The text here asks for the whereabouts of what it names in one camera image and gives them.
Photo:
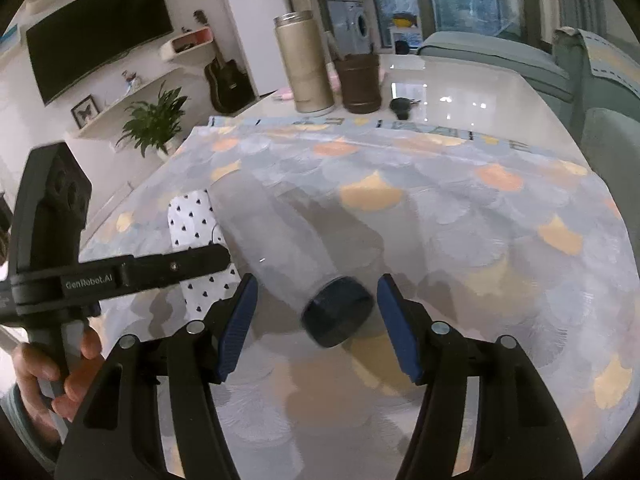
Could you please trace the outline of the person's left hand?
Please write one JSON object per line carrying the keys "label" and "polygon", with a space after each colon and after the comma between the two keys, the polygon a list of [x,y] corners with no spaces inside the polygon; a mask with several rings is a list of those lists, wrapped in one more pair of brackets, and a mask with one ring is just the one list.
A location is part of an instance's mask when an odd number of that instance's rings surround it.
{"label": "person's left hand", "polygon": [[[102,342],[91,327],[85,330],[81,345],[81,361],[64,382],[64,393],[51,402],[51,408],[62,419],[71,422],[84,400],[93,379],[104,363]],[[40,396],[38,380],[56,382],[61,378],[58,366],[48,356],[31,344],[19,344],[12,352],[12,362],[17,387],[20,389],[26,413],[35,430],[47,444],[60,440],[50,410]]]}

